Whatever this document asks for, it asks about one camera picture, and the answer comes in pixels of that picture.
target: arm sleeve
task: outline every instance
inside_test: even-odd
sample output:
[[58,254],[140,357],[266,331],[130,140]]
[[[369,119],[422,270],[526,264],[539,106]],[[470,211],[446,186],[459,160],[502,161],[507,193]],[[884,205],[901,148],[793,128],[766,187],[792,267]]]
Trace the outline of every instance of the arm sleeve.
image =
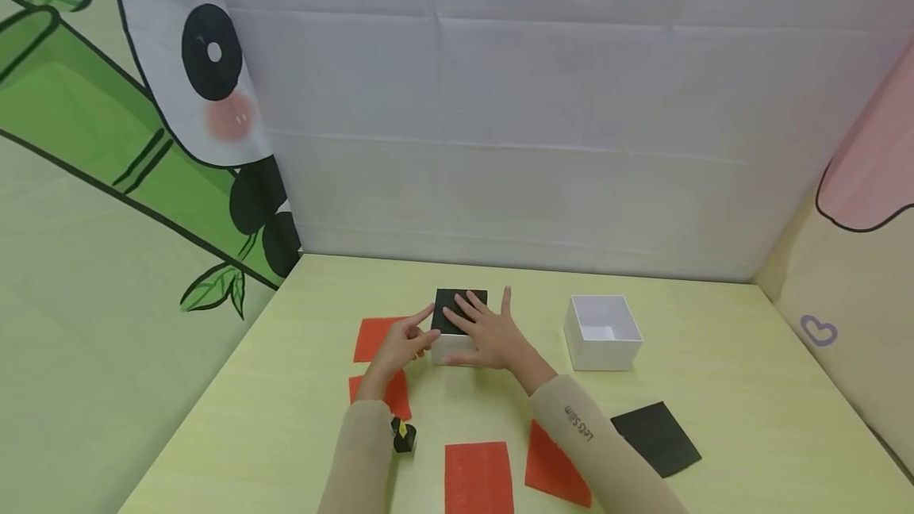
[[625,442],[571,376],[559,375],[543,384],[530,402],[536,422],[569,456],[606,512],[686,513],[660,474]]
[[390,408],[356,401],[343,416],[318,514],[383,514],[393,452]]

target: purple heart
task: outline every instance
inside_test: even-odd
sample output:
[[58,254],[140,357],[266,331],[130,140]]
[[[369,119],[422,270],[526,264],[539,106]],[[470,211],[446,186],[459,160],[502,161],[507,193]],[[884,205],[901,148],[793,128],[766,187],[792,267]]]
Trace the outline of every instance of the purple heart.
[[818,347],[830,346],[838,339],[838,328],[831,324],[824,324],[816,316],[803,316],[800,318],[800,327],[809,339]]

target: hand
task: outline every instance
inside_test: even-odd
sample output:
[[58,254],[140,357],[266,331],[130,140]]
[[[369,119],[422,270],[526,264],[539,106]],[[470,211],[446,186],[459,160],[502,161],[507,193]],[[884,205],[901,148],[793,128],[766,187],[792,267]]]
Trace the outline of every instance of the hand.
[[444,309],[444,315],[454,326],[470,336],[476,350],[455,353],[444,359],[445,365],[475,365],[510,370],[527,395],[533,395],[555,376],[552,366],[530,345],[513,321],[511,286],[505,286],[505,293],[501,296],[501,314],[495,314],[473,292],[468,291],[467,297],[470,298],[469,302],[459,295],[455,299],[469,320],[447,308]]
[[501,296],[501,314],[495,314],[482,303],[473,292],[467,292],[469,302],[455,295],[467,317],[460,317],[450,309],[444,309],[444,316],[454,326],[461,328],[473,340],[476,351],[455,353],[444,359],[445,365],[475,365],[493,369],[509,369],[522,353],[530,350],[530,344],[517,328],[511,317],[511,286],[505,287]]
[[425,352],[441,335],[438,329],[430,332],[422,332],[419,329],[420,323],[431,316],[434,309],[435,305],[429,304],[419,313],[391,324],[390,331],[387,332],[378,353],[365,372],[365,377],[362,377],[359,393],[355,395],[356,400],[384,399],[387,382],[394,374],[415,358],[425,356]]

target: cartoon wallpaper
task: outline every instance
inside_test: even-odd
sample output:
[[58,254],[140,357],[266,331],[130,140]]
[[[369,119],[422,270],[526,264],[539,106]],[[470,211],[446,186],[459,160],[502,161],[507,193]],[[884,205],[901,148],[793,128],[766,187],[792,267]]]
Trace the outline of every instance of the cartoon wallpaper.
[[0,0],[4,509],[116,512],[298,249],[224,5]]
[[757,282],[914,470],[914,43],[862,111]]
[[[299,243],[226,10],[120,0],[140,82],[61,17],[92,0],[11,1],[22,10],[0,23],[0,135],[221,258],[180,305],[230,298],[243,317],[246,278],[277,287]],[[72,116],[35,112],[38,98],[91,112],[90,131],[61,135]]]

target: finger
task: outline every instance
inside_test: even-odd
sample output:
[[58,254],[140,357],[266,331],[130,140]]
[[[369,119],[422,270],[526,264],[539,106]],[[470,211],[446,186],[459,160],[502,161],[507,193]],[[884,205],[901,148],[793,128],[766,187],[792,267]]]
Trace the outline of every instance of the finger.
[[474,308],[473,305],[470,305],[467,300],[464,300],[463,297],[459,295],[459,293],[455,293],[455,300],[457,301],[459,308],[463,310],[463,313],[467,314],[473,321],[479,320],[479,318],[482,316],[482,314],[479,313],[479,310]]
[[482,314],[491,314],[492,310],[489,309],[489,306],[482,302],[481,299],[477,298],[473,290],[467,291],[467,297],[470,298],[470,302],[473,302],[473,305],[476,306],[476,309],[479,310]]
[[415,328],[417,325],[420,325],[425,318],[432,315],[432,312],[435,310],[435,303],[431,303],[425,306],[421,311],[416,312],[412,316],[404,317],[403,320],[399,321],[399,325],[403,328]]
[[452,353],[448,357],[441,359],[444,365],[475,365],[481,367],[482,358],[479,351],[464,351],[463,353]]
[[447,308],[447,306],[445,306],[443,311],[444,311],[444,316],[454,326],[461,328],[461,330],[463,330],[463,333],[469,335],[470,337],[473,337],[473,334],[476,333],[476,330],[474,329],[474,327],[476,326],[475,323],[469,321],[466,317],[458,316],[457,314],[455,314],[455,312],[453,312],[453,310],[451,310],[450,308]]
[[511,315],[511,286],[505,286],[501,294],[501,313]]
[[441,337],[440,329],[433,329],[430,332],[422,332],[416,338],[411,339],[409,343],[413,345],[417,354],[424,352],[434,344],[435,340]]

